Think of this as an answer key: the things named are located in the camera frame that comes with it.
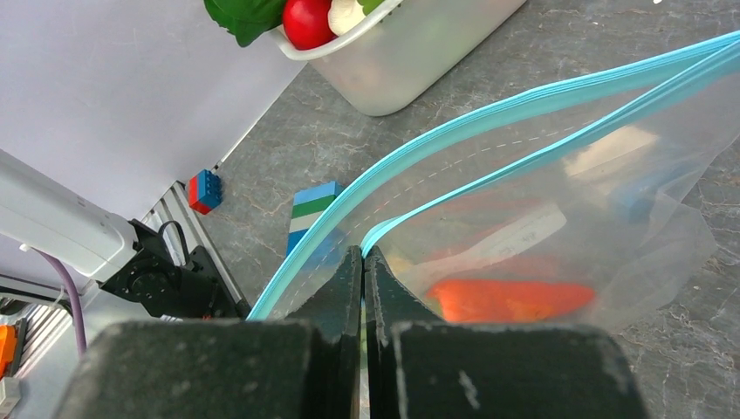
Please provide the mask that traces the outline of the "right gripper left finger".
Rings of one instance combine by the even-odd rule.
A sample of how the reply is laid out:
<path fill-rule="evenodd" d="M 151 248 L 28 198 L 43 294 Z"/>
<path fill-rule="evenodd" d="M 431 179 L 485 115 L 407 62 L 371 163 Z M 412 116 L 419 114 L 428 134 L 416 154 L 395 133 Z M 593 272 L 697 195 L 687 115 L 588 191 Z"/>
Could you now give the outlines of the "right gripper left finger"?
<path fill-rule="evenodd" d="M 131 321 L 87 350 L 57 418 L 355 418 L 363 259 L 287 318 Z"/>

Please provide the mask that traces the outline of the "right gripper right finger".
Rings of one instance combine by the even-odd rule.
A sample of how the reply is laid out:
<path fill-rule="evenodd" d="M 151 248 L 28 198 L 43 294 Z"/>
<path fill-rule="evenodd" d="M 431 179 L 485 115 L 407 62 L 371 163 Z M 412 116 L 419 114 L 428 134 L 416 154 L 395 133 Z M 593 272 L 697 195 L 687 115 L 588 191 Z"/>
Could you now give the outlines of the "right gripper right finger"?
<path fill-rule="evenodd" d="M 644 418 L 626 356 L 586 325 L 443 322 L 364 258 L 373 418 Z"/>

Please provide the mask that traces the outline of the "orange toy carrot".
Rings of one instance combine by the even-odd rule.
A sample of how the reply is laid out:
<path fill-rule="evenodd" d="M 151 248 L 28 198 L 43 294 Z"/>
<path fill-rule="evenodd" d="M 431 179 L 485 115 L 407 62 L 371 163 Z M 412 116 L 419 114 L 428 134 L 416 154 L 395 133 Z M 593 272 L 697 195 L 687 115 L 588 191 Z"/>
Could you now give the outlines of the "orange toy carrot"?
<path fill-rule="evenodd" d="M 455 323 L 533 323 L 577 312 L 595 298 L 593 288 L 569 283 L 445 279 L 426 293 Z"/>

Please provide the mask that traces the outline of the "clear zip top bag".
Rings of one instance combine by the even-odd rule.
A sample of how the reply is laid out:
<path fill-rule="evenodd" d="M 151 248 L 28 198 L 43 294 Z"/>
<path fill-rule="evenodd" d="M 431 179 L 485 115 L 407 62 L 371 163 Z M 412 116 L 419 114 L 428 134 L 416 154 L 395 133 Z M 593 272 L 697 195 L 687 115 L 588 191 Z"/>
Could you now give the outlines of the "clear zip top bag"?
<path fill-rule="evenodd" d="M 627 126 L 659 135 L 659 163 L 672 170 L 638 223 L 597 207 L 564 170 L 568 156 Z M 542 281 L 596 292 L 556 319 L 621 329 L 673 300 L 716 250 L 684 198 L 738 137 L 737 32 L 500 100 L 418 136 L 347 186 L 250 318 L 298 310 L 357 246 L 363 256 L 380 249 L 441 317 L 426 293 L 445 279 Z"/>

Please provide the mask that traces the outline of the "white toy radish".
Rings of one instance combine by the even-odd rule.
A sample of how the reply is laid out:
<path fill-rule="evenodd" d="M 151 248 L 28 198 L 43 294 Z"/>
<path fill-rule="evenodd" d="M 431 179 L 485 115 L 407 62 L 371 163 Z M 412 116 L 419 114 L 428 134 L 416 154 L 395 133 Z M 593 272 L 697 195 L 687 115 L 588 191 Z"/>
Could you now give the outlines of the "white toy radish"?
<path fill-rule="evenodd" d="M 366 17 L 358 0 L 332 0 L 328 11 L 328 25 L 332 33 L 342 36 Z"/>

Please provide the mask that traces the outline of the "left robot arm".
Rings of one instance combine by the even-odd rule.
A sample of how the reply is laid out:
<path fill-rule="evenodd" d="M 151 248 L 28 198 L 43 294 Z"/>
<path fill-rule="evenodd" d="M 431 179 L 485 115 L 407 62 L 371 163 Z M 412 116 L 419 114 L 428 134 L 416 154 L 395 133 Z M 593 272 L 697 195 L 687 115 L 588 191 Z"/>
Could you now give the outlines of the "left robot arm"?
<path fill-rule="evenodd" d="M 250 310 L 205 247 L 178 265 L 165 229 L 110 213 L 14 156 L 1 153 L 1 232 L 42 251 L 149 315 L 245 318 Z"/>

